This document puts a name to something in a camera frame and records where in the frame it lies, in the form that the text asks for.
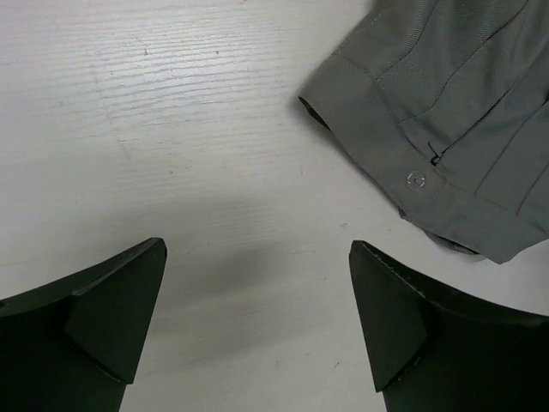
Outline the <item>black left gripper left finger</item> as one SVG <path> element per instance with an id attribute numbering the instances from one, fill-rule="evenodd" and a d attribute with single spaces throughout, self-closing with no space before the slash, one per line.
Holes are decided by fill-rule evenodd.
<path id="1" fill-rule="evenodd" d="M 3 411 L 118 411 L 134 382 L 167 260 L 150 238 L 1 301 Z"/>

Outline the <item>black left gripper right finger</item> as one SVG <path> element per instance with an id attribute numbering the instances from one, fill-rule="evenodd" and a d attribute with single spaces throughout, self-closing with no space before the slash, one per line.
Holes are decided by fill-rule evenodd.
<path id="1" fill-rule="evenodd" d="M 387 410 L 547 410 L 546 316 L 464 293 L 361 240 L 349 265 Z"/>

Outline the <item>grey pleated skirt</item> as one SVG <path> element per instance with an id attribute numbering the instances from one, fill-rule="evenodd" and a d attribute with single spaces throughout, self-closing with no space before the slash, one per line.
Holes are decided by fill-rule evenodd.
<path id="1" fill-rule="evenodd" d="M 299 100 L 433 239 L 497 264 L 547 240 L 547 2 L 377 1 Z"/>

